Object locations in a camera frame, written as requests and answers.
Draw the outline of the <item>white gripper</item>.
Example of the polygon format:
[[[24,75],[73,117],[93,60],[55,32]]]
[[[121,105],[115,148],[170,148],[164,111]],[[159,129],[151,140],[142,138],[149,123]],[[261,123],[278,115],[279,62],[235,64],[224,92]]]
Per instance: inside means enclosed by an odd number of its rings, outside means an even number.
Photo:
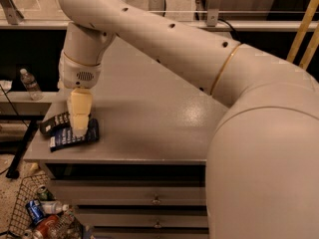
[[[101,64],[84,65],[70,59],[64,51],[61,52],[58,88],[74,89],[67,99],[67,107],[73,135],[76,137],[84,136],[88,130],[93,102],[89,89],[97,84],[101,71]]]

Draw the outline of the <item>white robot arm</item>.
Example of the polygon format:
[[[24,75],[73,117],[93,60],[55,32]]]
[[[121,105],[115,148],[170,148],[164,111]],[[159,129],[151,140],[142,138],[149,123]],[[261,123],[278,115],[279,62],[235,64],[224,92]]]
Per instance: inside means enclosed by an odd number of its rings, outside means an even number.
[[[319,239],[318,84],[299,67],[124,0],[59,0],[227,106],[206,160],[211,239]]]

